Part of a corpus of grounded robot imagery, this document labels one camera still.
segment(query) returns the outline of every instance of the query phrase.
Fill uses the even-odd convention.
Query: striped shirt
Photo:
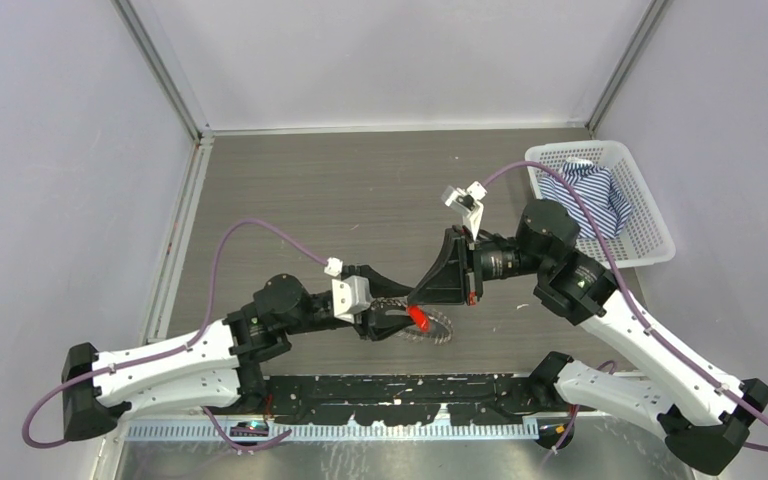
[[[584,201],[602,235],[605,238],[619,236],[631,215],[632,207],[614,182],[611,171],[597,167],[588,160],[570,157],[561,168],[561,175]],[[563,185],[549,175],[541,178],[538,185],[543,198],[559,202],[578,222],[581,226],[579,238],[596,238],[587,218]]]

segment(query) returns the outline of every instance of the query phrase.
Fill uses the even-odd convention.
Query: gray wood surface
[[[587,139],[584,129],[340,133],[219,137],[178,289],[170,336],[204,317],[210,263],[229,225],[256,217],[322,257],[368,263],[413,285],[439,252],[443,230],[459,222],[440,201],[447,185],[466,187],[521,160],[532,146]],[[527,194],[525,170],[489,189],[482,227],[513,235]],[[214,318],[251,301],[277,273],[310,292],[329,288],[322,267],[258,227],[244,227],[220,262]],[[636,277],[629,281],[639,293]],[[351,329],[291,337],[293,350],[265,374],[470,373],[530,371],[550,350],[596,365],[630,364],[607,345],[549,313],[532,295],[533,278],[488,284],[475,307],[444,307],[454,340],[443,346],[392,338],[358,340]]]

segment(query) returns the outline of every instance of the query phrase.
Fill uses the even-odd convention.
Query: white wall
[[[585,122],[649,2],[137,3],[234,130]]]
[[[652,312],[768,383],[768,4],[673,2],[598,133],[629,146],[676,241],[640,271]],[[768,454],[728,472],[768,478]]]
[[[22,420],[71,345],[136,343],[190,153],[110,2],[0,1],[0,479],[88,478],[96,442]]]

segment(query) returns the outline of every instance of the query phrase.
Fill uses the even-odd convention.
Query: red tip
[[[413,319],[413,323],[419,328],[422,333],[428,333],[431,330],[431,321],[428,320],[428,316],[416,305],[408,307],[408,315]]]

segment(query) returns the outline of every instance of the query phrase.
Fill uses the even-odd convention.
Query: basket
[[[529,148],[525,152],[527,161],[541,163],[555,170],[560,170],[569,157],[584,158],[611,170],[617,186],[634,207],[620,236],[606,239],[619,268],[653,265],[666,262],[675,256],[675,244],[667,225],[625,145],[614,141],[589,140],[550,143]],[[534,196],[542,198],[538,181],[546,176],[546,173],[528,167],[528,174]],[[605,254],[595,239],[579,240],[576,246],[607,266]]]

